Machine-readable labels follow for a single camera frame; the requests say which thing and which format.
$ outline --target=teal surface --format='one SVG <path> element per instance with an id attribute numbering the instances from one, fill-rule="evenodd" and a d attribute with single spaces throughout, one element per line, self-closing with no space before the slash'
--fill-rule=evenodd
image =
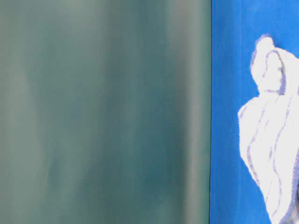
<path id="1" fill-rule="evenodd" d="M 210 2 L 0 1 L 0 223 L 208 223 Z"/>

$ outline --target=blue surface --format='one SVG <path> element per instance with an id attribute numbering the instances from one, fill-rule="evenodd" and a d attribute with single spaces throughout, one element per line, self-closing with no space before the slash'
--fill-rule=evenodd
<path id="1" fill-rule="evenodd" d="M 249 64 L 262 34 L 299 56 L 298 12 L 293 0 L 212 0 L 211 224 L 270 223 L 240 158 L 237 112 L 258 95 Z"/>

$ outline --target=white cloth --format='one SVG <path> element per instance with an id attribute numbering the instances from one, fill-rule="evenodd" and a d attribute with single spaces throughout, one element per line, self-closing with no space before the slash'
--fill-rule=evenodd
<path id="1" fill-rule="evenodd" d="M 238 112 L 240 154 L 272 224 L 299 223 L 299 59 L 268 36 L 256 43 L 251 73 L 259 96 Z"/>

